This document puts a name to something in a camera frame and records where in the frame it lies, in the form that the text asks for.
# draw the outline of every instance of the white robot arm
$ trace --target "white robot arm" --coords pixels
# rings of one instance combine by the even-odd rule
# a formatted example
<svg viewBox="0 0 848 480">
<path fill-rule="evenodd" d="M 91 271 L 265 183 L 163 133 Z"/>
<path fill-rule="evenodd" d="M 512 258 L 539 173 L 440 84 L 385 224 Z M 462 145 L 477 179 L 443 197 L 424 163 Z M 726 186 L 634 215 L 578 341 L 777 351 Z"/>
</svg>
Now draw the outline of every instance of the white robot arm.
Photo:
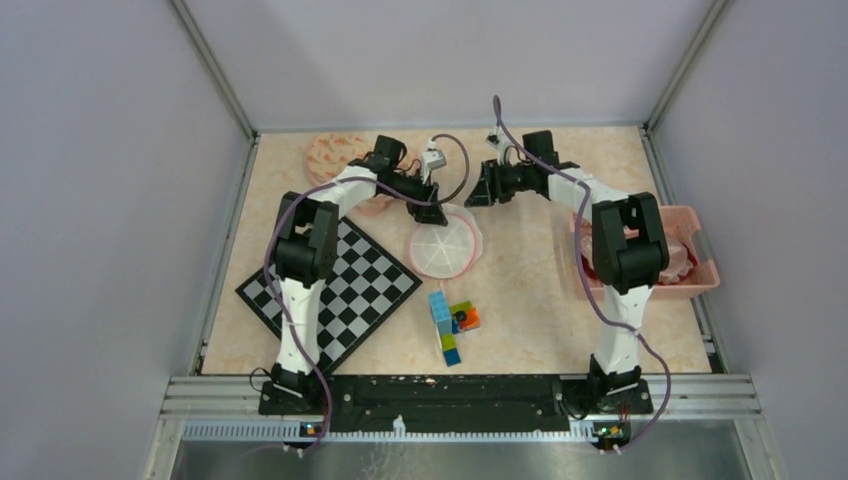
<svg viewBox="0 0 848 480">
<path fill-rule="evenodd" d="M 430 146 L 432 148 L 422 153 L 422 158 L 426 159 L 423 162 L 427 165 L 426 176 L 423 168 L 406 173 L 398 170 L 406 146 L 395 139 L 378 136 L 372 152 L 363 159 L 350 162 L 333 179 L 335 185 L 300 202 L 280 227 L 272 257 L 279 277 L 277 288 L 291 315 L 291 325 L 284 317 L 280 351 L 270 372 L 270 383 L 274 387 L 273 392 L 280 394 L 282 403 L 290 411 L 314 409 L 317 385 L 315 376 L 311 375 L 313 366 L 297 348 L 293 333 L 309 358 L 317 361 L 320 354 L 317 339 L 320 296 L 337 258 L 339 218 L 379 193 L 391 194 L 383 188 L 388 186 L 405 197 L 431 203 L 429 206 L 407 203 L 407 211 L 416 222 L 447 225 L 447 217 L 436 202 L 439 186 L 429 176 L 429 170 L 444 163 L 444 154 L 435 149 L 433 142 Z M 342 181 L 350 177 L 372 181 Z M 299 197 L 300 194 L 295 192 L 283 196 L 278 221 Z M 263 404 L 260 403 L 260 413 L 262 410 Z"/>
<path fill-rule="evenodd" d="M 522 140 L 527 151 L 576 182 L 530 161 L 510 164 L 507 152 L 512 143 L 496 127 L 486 141 L 497 149 L 498 158 L 483 162 L 480 180 L 465 205 L 506 203 L 516 192 L 531 190 L 577 211 L 585 195 L 580 183 L 586 184 L 591 196 L 583 219 L 592 225 L 593 265 L 604 285 L 604 314 L 638 331 L 659 273 L 668 266 L 656 199 L 649 193 L 632 195 L 616 190 L 574 163 L 560 163 L 549 131 L 529 133 Z M 638 236 L 625 238 L 625 227 L 638 230 Z M 606 324 L 603 328 L 589 370 L 599 394 L 608 395 L 639 381 L 639 341 L 624 328 Z"/>
<path fill-rule="evenodd" d="M 377 174 L 361 166 L 348 166 L 334 180 L 338 181 L 347 177 L 365 177 L 377 180 Z M 338 205 L 338 217 L 344 217 L 356 205 L 377 194 L 377 185 L 372 182 L 346 182 L 338 183 L 337 186 L 328 190 L 322 190 L 309 196 L 310 200 L 318 203 L 330 202 Z M 280 292 L 286 308 L 291 313 L 294 330 L 297 338 L 302 341 L 303 348 L 309 357 L 317 361 L 318 351 L 318 309 L 320 307 L 321 291 L 324 290 L 326 278 L 315 280 L 311 285 L 295 278 L 282 278 L 277 280 Z M 291 329 L 281 329 L 280 353 L 277 355 L 277 364 L 283 370 L 299 372 L 309 375 L 312 367 L 300 354 L 294 344 Z"/>
</svg>

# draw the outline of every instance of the chessboard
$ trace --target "chessboard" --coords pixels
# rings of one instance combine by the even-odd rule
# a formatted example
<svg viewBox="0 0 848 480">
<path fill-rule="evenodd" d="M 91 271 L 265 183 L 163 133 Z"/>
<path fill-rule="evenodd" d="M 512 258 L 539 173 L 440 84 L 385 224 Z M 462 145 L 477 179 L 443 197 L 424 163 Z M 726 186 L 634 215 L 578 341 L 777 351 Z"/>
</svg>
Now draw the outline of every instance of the chessboard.
<svg viewBox="0 0 848 480">
<path fill-rule="evenodd" d="M 338 259 L 321 292 L 318 368 L 330 374 L 421 285 L 421 279 L 347 218 L 339 221 Z M 276 282 L 276 268 L 271 265 Z M 237 289 L 280 338 L 282 310 L 260 268 Z"/>
</svg>

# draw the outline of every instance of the building block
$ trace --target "building block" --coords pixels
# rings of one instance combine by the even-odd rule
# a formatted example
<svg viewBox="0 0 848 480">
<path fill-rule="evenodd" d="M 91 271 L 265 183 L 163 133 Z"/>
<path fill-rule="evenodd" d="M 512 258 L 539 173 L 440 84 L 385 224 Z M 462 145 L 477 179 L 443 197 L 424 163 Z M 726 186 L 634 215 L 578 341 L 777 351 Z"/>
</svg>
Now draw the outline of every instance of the building block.
<svg viewBox="0 0 848 480">
<path fill-rule="evenodd" d="M 460 323 L 454 318 L 450 307 L 448 307 L 445 294 L 441 291 L 431 293 L 428 298 L 430 303 L 430 314 L 433 316 L 433 322 L 436 324 L 436 329 L 439 332 L 439 342 L 442 346 L 442 354 L 445 357 L 445 363 L 453 366 L 461 363 L 459 358 L 459 350 L 456 349 L 456 339 L 454 334 L 462 331 Z"/>
<path fill-rule="evenodd" d="M 450 307 L 451 315 L 459 324 L 459 331 L 465 332 L 480 326 L 480 316 L 471 302 L 462 302 Z"/>
<path fill-rule="evenodd" d="M 448 364 L 449 367 L 452 367 L 458 363 L 462 363 L 462 360 L 459 358 L 459 351 L 457 349 L 452 349 L 444 352 L 445 355 L 445 363 Z"/>
<path fill-rule="evenodd" d="M 451 322 L 439 322 L 436 324 L 436 328 L 439 330 L 439 336 L 442 335 L 452 335 L 453 328 L 451 327 Z"/>
<path fill-rule="evenodd" d="M 451 315 L 456 315 L 456 312 L 467 312 L 472 308 L 474 308 L 474 305 L 471 305 L 471 302 L 462 302 L 450 307 L 450 312 Z"/>
<path fill-rule="evenodd" d="M 453 335 L 442 335 L 442 351 L 447 352 L 448 350 L 456 350 L 456 339 L 453 338 Z"/>
<path fill-rule="evenodd" d="M 466 332 L 480 326 L 480 317 L 477 315 L 477 309 L 472 308 L 465 312 L 465 320 L 459 322 L 459 331 Z"/>
<path fill-rule="evenodd" d="M 430 314 L 433 315 L 433 321 L 436 323 L 451 321 L 450 308 L 448 308 L 448 301 L 445 300 L 444 293 L 433 292 L 430 294 L 428 300 L 430 302 Z"/>
</svg>

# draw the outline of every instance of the marble pattern surface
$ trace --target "marble pattern surface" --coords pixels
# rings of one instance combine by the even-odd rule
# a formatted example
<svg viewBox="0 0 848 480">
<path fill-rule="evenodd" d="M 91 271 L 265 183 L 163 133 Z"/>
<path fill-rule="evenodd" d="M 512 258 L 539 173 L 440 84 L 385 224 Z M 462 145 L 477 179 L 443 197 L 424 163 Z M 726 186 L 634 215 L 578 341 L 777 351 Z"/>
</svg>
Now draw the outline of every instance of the marble pattern surface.
<svg viewBox="0 0 848 480">
<path fill-rule="evenodd" d="M 531 130 L 514 129 L 516 136 Z M 552 128 L 561 161 L 573 161 L 609 185 L 625 191 L 656 193 L 636 127 Z M 462 140 L 471 156 L 468 185 L 476 183 L 482 160 L 495 151 L 483 141 L 488 130 L 446 130 Z M 421 151 L 437 130 L 380 132 Z M 378 132 L 355 132 L 373 139 Z M 262 264 L 281 196 L 303 191 L 304 150 L 315 133 L 266 134 L 251 175 L 232 255 L 227 268 L 207 356 L 205 374 L 248 373 L 270 368 L 279 341 L 235 293 Z M 440 140 L 449 166 L 434 173 L 442 195 L 462 177 L 462 155 Z M 463 276 L 442 282 L 451 304 L 471 300 L 482 327 L 457 337 L 460 365 L 447 368 L 440 353 L 427 295 L 440 288 L 424 284 L 342 364 L 347 374 L 578 373 L 600 337 L 601 323 L 574 291 L 574 268 L 567 234 L 571 212 L 562 205 L 523 193 L 511 203 L 472 210 L 483 233 L 483 256 Z M 409 265 L 406 243 L 414 227 L 405 206 L 394 201 L 378 216 L 352 212 L 350 218 L 386 250 Z M 701 334 L 689 300 L 653 300 L 643 332 L 673 372 L 709 372 Z M 659 363 L 641 352 L 643 371 L 660 372 Z"/>
</svg>

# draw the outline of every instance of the gray wall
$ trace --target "gray wall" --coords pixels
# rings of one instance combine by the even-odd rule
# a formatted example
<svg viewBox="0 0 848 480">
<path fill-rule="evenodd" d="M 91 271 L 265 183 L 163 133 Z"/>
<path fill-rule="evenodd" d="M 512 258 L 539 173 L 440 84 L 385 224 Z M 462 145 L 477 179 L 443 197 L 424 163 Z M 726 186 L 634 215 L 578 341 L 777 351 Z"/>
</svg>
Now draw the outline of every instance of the gray wall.
<svg viewBox="0 0 848 480">
<path fill-rule="evenodd" d="M 659 131 L 791 478 L 845 478 L 848 3 L 736 2 Z"/>
<path fill-rule="evenodd" d="M 2 2 L 0 45 L 0 478 L 137 478 L 246 142 L 164 1 Z"/>
<path fill-rule="evenodd" d="M 190 0 L 259 129 L 637 122 L 711 0 Z"/>
</svg>

